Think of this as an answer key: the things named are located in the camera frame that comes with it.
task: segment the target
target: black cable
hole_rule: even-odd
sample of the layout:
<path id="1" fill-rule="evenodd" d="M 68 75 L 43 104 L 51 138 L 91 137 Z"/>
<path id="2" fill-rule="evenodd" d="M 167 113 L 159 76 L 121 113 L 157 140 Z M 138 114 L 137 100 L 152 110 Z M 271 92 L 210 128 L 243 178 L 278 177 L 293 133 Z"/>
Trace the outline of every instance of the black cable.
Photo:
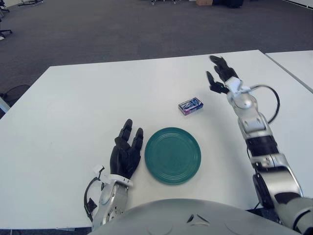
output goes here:
<path id="1" fill-rule="evenodd" d="M 10 90 L 8 90 L 7 92 L 5 92 L 4 94 L 8 94 L 10 91 L 12 91 L 12 90 L 14 90 L 14 89 L 16 89 L 16 88 L 18 88 L 18 87 L 22 87 L 22 86 L 28 86 L 28 88 L 30 88 L 30 86 L 27 85 L 27 84 L 18 85 L 18 86 L 16 86 L 16 87 L 11 88 Z"/>
<path id="2" fill-rule="evenodd" d="M 89 212 L 89 207 L 88 207 L 88 202 L 87 202 L 87 192 L 88 192 L 90 186 L 97 180 L 98 180 L 98 177 L 94 177 L 90 181 L 90 183 L 88 184 L 88 186 L 87 186 L 87 188 L 85 190 L 85 194 L 84 194 L 84 208 L 85 208 L 86 214 L 87 214 L 87 216 L 88 216 L 88 218 L 90 219 L 91 222 L 93 221 L 93 219 L 92 219 L 91 212 Z"/>
<path id="3" fill-rule="evenodd" d="M 87 193 L 88 190 L 90 188 L 90 186 L 95 182 L 95 181 L 100 181 L 100 176 L 101 176 L 101 172 L 104 170 L 104 167 L 99 171 L 99 176 L 98 177 L 94 177 L 90 183 L 88 184 L 85 193 L 84 193 L 84 208 L 87 214 L 87 217 L 90 219 L 90 221 L 93 221 L 92 215 L 91 215 L 91 211 L 89 211 L 89 206 L 88 206 L 88 202 L 87 202 Z M 104 183 L 101 184 L 101 191 L 104 188 Z"/>
<path id="4" fill-rule="evenodd" d="M 273 122 L 273 121 L 275 120 L 275 118 L 276 118 L 277 115 L 278 115 L 279 108 L 280 108 L 280 99 L 279 99 L 278 93 L 277 93 L 272 87 L 269 87 L 269 86 L 267 86 L 267 85 L 256 85 L 256 86 L 251 87 L 251 90 L 255 90 L 255 89 L 259 88 L 259 87 L 265 87 L 265 88 L 270 89 L 270 90 L 274 93 L 274 95 L 275 95 L 275 97 L 276 97 L 276 100 L 277 100 L 277 107 L 276 107 L 275 114 L 274 114 L 274 116 L 268 121 L 268 123 L 270 124 L 271 122 Z"/>
<path id="5" fill-rule="evenodd" d="M 256 204 L 256 206 L 253 209 L 255 210 L 258 207 L 258 205 L 260 205 L 260 202 L 258 202 L 258 204 Z"/>

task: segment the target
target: gray carpet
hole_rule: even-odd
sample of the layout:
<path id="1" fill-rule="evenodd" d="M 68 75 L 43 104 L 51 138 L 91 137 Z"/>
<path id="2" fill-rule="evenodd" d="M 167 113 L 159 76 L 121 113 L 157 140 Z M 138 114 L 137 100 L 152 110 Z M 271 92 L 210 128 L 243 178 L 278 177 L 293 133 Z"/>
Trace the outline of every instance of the gray carpet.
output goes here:
<path id="1" fill-rule="evenodd" d="M 313 49 L 313 11 L 282 0 L 246 0 L 240 9 L 186 0 L 155 6 L 149 0 L 45 0 L 10 10 L 1 25 L 14 34 L 0 41 L 0 92 L 31 85 L 55 65 Z M 30 230 L 13 235 L 87 232 Z M 0 230 L 0 235 L 8 234 Z"/>

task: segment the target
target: white table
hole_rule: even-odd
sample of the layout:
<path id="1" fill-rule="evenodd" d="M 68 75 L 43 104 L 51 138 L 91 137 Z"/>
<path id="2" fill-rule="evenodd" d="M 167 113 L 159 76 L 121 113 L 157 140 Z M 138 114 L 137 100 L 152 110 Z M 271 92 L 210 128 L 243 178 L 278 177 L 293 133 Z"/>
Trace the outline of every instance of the white table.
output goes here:
<path id="1" fill-rule="evenodd" d="M 312 94 L 258 50 L 220 55 L 246 85 L 268 84 L 279 93 L 272 131 L 304 194 L 313 196 Z M 254 207 L 253 169 L 237 117 L 224 94 L 209 90 L 206 70 L 218 78 L 208 55 L 50 67 L 0 120 L 0 228 L 90 226 L 83 194 L 91 169 L 110 168 L 114 138 L 128 118 L 133 135 L 144 130 L 128 208 L 166 198 Z M 255 94 L 270 117 L 274 95 Z M 185 117 L 178 104 L 195 96 L 204 107 Z M 202 156 L 197 174 L 178 186 L 159 183 L 144 162 L 149 137 L 172 126 L 192 134 Z M 97 201 L 99 189 L 91 191 Z"/>
<path id="2" fill-rule="evenodd" d="M 313 93 L 313 50 L 267 53 L 267 56 Z"/>

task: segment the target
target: chair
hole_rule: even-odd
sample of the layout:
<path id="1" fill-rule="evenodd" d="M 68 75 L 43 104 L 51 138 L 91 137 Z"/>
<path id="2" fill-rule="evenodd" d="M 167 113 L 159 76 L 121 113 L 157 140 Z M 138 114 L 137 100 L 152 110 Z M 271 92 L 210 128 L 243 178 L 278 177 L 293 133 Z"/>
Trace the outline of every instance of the chair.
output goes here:
<path id="1" fill-rule="evenodd" d="M 13 33 L 11 29 L 1 30 L 1 24 L 0 24 L 0 36 L 5 38 L 5 35 L 3 34 L 5 32 Z"/>
<path id="2" fill-rule="evenodd" d="M 5 6 L 5 3 L 4 3 L 3 0 L 0 0 L 0 9 L 1 9 L 2 11 L 10 12 L 9 9 L 6 9 L 6 6 Z"/>

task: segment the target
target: chair leg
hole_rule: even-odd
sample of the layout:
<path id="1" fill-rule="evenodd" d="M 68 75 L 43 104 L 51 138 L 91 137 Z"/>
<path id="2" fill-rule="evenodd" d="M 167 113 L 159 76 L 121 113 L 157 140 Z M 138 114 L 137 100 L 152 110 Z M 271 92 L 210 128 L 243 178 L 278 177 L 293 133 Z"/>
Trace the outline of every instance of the chair leg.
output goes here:
<path id="1" fill-rule="evenodd" d="M 1 11 L 7 11 L 7 12 L 10 12 L 10 10 L 9 10 L 9 9 L 6 9 L 6 7 L 4 7 L 4 8 L 0 7 L 0 8 L 1 8 Z"/>
<path id="2" fill-rule="evenodd" d="M 5 38 L 5 35 L 3 33 L 5 32 L 9 32 L 9 33 L 13 33 L 11 29 L 7 29 L 7 30 L 0 30 L 0 36 Z"/>

